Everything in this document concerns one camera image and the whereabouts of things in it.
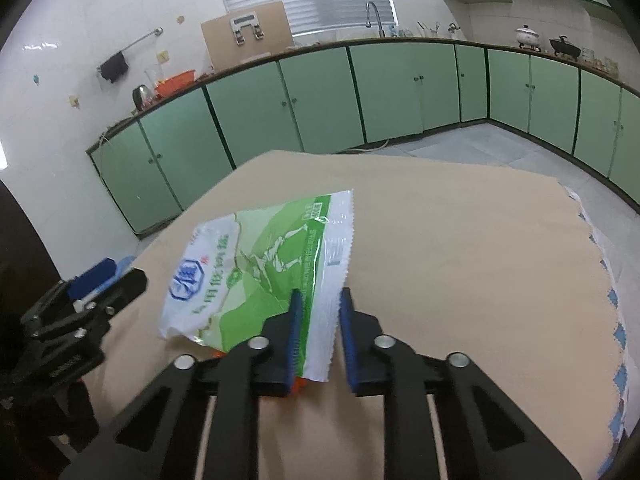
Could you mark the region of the green white snack bag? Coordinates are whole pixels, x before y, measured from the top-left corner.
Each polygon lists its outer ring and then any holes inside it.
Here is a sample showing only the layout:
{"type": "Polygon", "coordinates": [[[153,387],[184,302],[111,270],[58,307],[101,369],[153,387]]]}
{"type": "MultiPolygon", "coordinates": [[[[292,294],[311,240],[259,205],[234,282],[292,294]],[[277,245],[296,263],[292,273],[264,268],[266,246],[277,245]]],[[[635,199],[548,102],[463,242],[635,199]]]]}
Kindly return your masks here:
{"type": "Polygon", "coordinates": [[[354,198],[340,191],[199,224],[168,283],[158,331],[227,353],[302,295],[296,376],[329,377],[354,241],[354,198]]]}

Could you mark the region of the brown cardboard box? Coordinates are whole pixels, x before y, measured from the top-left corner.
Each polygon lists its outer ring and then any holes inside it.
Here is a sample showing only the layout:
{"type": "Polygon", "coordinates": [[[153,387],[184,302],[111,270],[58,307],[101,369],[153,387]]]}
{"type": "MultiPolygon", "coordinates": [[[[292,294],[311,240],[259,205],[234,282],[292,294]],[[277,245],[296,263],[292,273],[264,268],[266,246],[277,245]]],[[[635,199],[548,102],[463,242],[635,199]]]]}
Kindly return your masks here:
{"type": "Polygon", "coordinates": [[[202,23],[201,30],[216,73],[294,48],[282,1],[232,11],[202,23]]]}

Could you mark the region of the black wok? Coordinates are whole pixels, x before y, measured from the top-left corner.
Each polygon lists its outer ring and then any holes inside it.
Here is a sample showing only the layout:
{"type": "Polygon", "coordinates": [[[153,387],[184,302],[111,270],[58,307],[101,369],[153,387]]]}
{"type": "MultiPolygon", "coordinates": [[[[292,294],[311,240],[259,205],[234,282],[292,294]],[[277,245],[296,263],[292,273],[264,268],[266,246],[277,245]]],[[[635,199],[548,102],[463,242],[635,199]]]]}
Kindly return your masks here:
{"type": "Polygon", "coordinates": [[[549,44],[554,55],[558,58],[562,56],[562,58],[570,58],[577,62],[582,54],[582,49],[571,44],[564,35],[560,35],[558,38],[550,38],[549,44]]]}

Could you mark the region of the orange plastic basin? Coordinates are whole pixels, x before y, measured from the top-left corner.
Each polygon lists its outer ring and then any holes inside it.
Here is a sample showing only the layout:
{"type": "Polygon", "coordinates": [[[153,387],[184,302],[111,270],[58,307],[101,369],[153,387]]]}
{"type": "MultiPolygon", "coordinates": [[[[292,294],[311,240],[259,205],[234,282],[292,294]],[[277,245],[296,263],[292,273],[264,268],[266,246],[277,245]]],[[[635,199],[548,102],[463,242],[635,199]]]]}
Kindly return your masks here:
{"type": "Polygon", "coordinates": [[[155,93],[161,99],[166,99],[176,92],[188,88],[195,80],[195,70],[186,70],[175,76],[162,79],[155,86],[155,93]]]}

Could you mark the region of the green lower kitchen cabinets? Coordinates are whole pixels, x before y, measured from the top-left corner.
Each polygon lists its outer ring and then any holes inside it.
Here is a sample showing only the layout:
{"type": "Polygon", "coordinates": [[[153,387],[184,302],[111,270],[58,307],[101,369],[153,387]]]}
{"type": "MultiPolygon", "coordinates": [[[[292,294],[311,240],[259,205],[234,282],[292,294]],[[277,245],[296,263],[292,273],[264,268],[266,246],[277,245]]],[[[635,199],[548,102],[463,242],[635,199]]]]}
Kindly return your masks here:
{"type": "Polygon", "coordinates": [[[564,58],[457,41],[307,48],[194,82],[88,149],[137,236],[272,150],[337,154],[476,122],[527,136],[639,203],[639,93],[564,58]]]}

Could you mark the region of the black hanging cloth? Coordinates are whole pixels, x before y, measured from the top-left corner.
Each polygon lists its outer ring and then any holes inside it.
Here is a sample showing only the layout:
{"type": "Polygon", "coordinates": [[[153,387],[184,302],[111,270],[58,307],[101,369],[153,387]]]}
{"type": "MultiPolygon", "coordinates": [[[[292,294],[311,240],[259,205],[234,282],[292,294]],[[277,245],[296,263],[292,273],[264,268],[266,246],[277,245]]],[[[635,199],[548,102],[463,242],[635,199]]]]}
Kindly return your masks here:
{"type": "Polygon", "coordinates": [[[117,51],[98,68],[100,76],[111,84],[125,76],[128,70],[129,65],[122,51],[117,51]]]}

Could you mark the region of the metal towel bar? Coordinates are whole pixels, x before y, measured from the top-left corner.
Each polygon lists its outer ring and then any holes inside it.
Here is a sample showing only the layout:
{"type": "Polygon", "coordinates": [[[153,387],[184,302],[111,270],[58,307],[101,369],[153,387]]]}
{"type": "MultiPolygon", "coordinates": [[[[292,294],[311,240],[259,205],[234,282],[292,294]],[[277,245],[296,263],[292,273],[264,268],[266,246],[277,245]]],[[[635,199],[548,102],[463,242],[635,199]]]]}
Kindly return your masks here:
{"type": "MultiPolygon", "coordinates": [[[[151,38],[151,37],[156,37],[156,38],[157,38],[157,37],[159,37],[159,36],[162,36],[162,35],[163,35],[163,33],[164,33],[164,29],[163,29],[163,27],[155,27],[153,30],[151,30],[151,31],[150,31],[150,32],[148,32],[147,34],[145,34],[145,35],[143,35],[143,36],[141,36],[141,37],[137,38],[137,39],[136,39],[136,40],[134,40],[134,41],[131,41],[129,44],[126,44],[126,46],[125,46],[125,47],[121,47],[120,49],[118,49],[118,50],[116,51],[116,53],[117,53],[117,52],[122,52],[122,53],[124,53],[125,51],[127,51],[127,50],[131,49],[132,47],[136,46],[137,44],[140,44],[140,42],[142,42],[142,41],[144,41],[144,40],[147,40],[147,39],[149,39],[149,38],[151,38]]],[[[97,71],[97,72],[99,72],[99,71],[101,70],[102,65],[103,65],[103,64],[105,64],[107,61],[108,61],[108,58],[106,58],[105,60],[103,60],[103,61],[102,61],[102,63],[101,63],[100,65],[96,66],[96,71],[97,71]]]]}

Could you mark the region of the white cooking pot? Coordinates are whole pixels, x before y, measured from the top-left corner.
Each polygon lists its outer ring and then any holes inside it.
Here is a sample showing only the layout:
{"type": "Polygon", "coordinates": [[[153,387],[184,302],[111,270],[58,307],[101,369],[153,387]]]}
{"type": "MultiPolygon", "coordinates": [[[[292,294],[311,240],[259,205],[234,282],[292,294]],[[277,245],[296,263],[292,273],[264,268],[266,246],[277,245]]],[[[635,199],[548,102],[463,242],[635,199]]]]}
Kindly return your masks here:
{"type": "Polygon", "coordinates": [[[528,25],[523,25],[515,29],[515,38],[521,49],[540,51],[540,37],[528,25]]]}

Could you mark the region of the chrome sink faucet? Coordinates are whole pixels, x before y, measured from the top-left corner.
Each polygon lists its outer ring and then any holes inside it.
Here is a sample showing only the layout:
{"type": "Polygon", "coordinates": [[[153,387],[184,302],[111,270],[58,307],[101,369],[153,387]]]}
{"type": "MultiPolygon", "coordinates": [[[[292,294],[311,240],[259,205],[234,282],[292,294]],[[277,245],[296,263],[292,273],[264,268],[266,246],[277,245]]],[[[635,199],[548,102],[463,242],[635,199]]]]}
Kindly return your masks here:
{"type": "Polygon", "coordinates": [[[375,25],[376,30],[378,31],[378,38],[385,38],[380,11],[378,10],[378,6],[373,1],[366,2],[366,13],[366,27],[371,28],[373,25],[375,25]]]}

